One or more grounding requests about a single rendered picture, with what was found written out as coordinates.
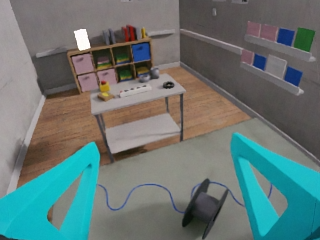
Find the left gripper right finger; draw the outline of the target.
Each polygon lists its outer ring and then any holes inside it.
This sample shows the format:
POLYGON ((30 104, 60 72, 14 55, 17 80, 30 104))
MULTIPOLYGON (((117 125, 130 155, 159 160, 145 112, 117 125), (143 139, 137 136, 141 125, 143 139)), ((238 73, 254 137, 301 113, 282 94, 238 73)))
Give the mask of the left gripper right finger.
POLYGON ((320 173, 239 133, 232 134, 230 151, 254 240, 320 240, 320 173), (281 216, 249 163, 286 197, 288 207, 281 216))

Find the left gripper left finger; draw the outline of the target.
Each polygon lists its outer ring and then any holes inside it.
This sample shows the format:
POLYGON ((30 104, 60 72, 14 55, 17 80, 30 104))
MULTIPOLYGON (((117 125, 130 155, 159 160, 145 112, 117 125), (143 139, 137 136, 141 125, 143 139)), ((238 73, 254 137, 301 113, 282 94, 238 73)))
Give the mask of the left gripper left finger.
POLYGON ((0 199, 0 234, 23 240, 88 240, 100 154, 91 142, 64 162, 0 199), (82 173, 76 196, 57 230, 47 212, 82 173))

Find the black cable reel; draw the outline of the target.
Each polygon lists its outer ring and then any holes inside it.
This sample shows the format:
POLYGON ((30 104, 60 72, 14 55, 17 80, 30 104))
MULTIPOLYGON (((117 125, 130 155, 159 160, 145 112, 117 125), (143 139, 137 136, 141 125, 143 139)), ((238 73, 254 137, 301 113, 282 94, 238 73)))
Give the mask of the black cable reel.
POLYGON ((209 182, 210 180, 206 178, 200 184, 191 201, 189 202, 182 220, 182 227, 186 227, 192 221, 194 216, 204 223, 208 224, 204 231, 202 240, 207 236, 205 235, 205 232, 207 234, 211 230, 209 228, 214 225, 213 221, 217 219, 217 214, 220 213, 222 209, 221 207, 223 206, 229 191, 229 188, 227 188, 219 201, 218 199, 206 194, 209 187, 209 182))

